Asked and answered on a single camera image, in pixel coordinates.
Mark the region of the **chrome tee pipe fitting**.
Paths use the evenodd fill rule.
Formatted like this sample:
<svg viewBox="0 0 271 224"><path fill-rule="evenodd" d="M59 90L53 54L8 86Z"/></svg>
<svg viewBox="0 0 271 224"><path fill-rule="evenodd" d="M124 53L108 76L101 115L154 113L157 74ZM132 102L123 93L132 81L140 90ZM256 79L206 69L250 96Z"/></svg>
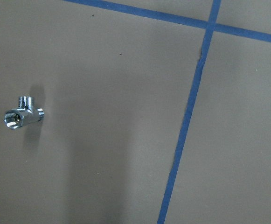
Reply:
<svg viewBox="0 0 271 224"><path fill-rule="evenodd" d="M20 96L18 107L6 111L4 124L15 130L44 119L44 110L35 107L35 99L31 96Z"/></svg>

